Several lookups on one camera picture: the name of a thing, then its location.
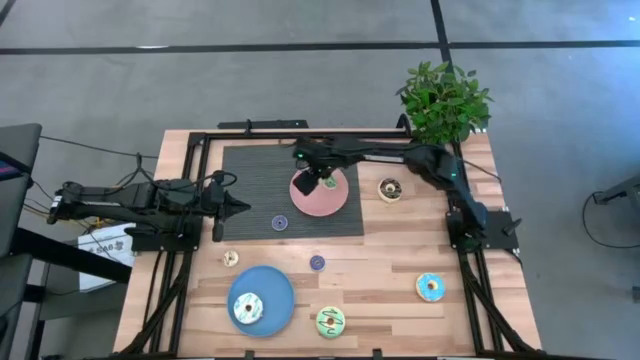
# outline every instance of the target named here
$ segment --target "wooden table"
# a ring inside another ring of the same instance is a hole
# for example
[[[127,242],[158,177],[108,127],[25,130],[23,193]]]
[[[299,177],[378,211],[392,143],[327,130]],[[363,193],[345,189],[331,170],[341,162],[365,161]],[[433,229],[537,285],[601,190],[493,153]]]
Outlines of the wooden table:
[[[156,178],[181,176],[188,135],[186,130],[165,133]],[[226,146],[277,143],[278,140],[213,141],[207,174],[221,168]],[[495,172],[486,134],[472,135],[462,150],[465,159]],[[195,155],[192,180],[200,158],[197,151]],[[388,356],[473,354],[458,258],[449,247],[445,226],[448,207],[444,192],[435,190],[402,165],[357,166],[364,236],[213,243],[213,223],[204,220],[200,249],[194,255],[189,279],[179,356],[243,356],[245,350],[255,350],[256,356],[371,356],[374,348],[381,348]],[[467,167],[467,173],[476,200],[492,209],[504,206],[497,180],[472,167]],[[384,177],[394,177],[402,183],[400,201],[387,204],[379,199],[376,187]],[[241,194],[234,195],[243,199]],[[235,250],[240,256],[239,264],[233,268],[222,264],[227,250]],[[327,260],[321,273],[309,268],[309,259],[315,254]],[[496,305],[526,342],[539,347],[520,265],[502,250],[488,250],[485,255]],[[156,253],[136,258],[114,351],[129,344],[142,326],[155,258]],[[160,264],[153,306],[164,261]],[[284,271],[296,291],[290,324],[269,338],[240,334],[226,309],[227,292],[234,278],[259,264]],[[444,278],[447,292],[441,301],[426,303],[416,294],[416,278],[424,272]],[[347,319],[342,336],[332,340],[318,334],[314,321],[318,310],[328,305],[338,306]],[[486,314],[479,303],[478,308],[485,346],[490,349]],[[165,324],[171,324],[172,319],[170,309]],[[168,347],[169,331],[170,325],[165,325],[161,350]]]

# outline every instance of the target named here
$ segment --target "gray floor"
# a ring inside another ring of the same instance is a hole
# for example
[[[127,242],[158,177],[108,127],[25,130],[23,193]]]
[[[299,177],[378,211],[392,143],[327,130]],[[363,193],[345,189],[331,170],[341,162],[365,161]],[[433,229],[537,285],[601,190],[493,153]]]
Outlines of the gray floor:
[[[638,1],[448,0],[442,9],[450,41],[640,38]],[[426,0],[18,0],[0,28],[0,47],[436,39]],[[592,191],[640,173],[640,49],[452,56],[477,69],[496,100],[490,138],[507,203],[524,218],[518,235],[544,348],[637,358],[640,304],[629,291],[640,285],[640,250],[590,242],[580,210]],[[0,125],[39,122],[51,136],[147,154],[158,152],[165,129],[246,118],[386,127],[402,111],[393,94],[406,68],[420,60],[438,62],[440,53],[0,56]],[[50,192],[69,179],[106,186],[134,165],[42,141],[34,177]],[[36,191],[30,197],[44,202]],[[602,241],[638,243],[628,210],[625,201],[590,207],[589,224]],[[82,230],[31,214],[21,225],[60,240]],[[48,329],[43,352],[107,354],[118,318],[64,320],[67,330]],[[87,334],[102,345],[89,347]]]

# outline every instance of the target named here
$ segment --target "green leaves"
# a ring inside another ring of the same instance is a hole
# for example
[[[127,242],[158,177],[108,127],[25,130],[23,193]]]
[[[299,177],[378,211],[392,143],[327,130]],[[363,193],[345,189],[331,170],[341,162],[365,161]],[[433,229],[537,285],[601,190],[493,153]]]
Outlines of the green leaves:
[[[414,137],[424,143],[464,141],[491,118],[489,89],[479,91],[478,80],[469,79],[476,71],[465,73],[453,65],[453,72],[447,72],[448,66],[445,62],[431,69],[431,62],[421,62],[408,69],[411,77],[396,92],[415,126]]]

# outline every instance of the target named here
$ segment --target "black rubber mat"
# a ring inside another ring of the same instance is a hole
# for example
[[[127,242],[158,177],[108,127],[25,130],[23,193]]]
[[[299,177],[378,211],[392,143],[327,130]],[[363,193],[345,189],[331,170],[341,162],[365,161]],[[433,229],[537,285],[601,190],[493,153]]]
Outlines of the black rubber mat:
[[[251,210],[235,215],[224,226],[223,241],[291,239],[363,235],[360,188],[356,166],[343,169],[349,182],[347,203],[327,217],[312,217],[295,207],[289,196],[289,183],[296,172],[293,148],[279,145],[227,146],[222,168],[238,176],[228,188]],[[271,220],[284,215],[289,225],[284,231],[271,227]]]

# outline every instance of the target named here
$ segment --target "pink plate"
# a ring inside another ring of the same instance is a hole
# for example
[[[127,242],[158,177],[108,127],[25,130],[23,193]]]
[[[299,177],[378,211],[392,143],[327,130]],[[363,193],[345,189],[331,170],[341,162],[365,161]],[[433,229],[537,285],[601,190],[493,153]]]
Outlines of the pink plate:
[[[349,183],[342,171],[336,169],[331,173],[336,181],[336,187],[329,189],[324,184],[320,183],[311,192],[311,194],[304,196],[295,185],[293,180],[300,175],[301,171],[296,171],[295,175],[291,178],[289,183],[289,194],[293,204],[300,209],[303,213],[310,216],[328,216],[336,211],[340,210],[347,202],[347,195],[349,195]]]

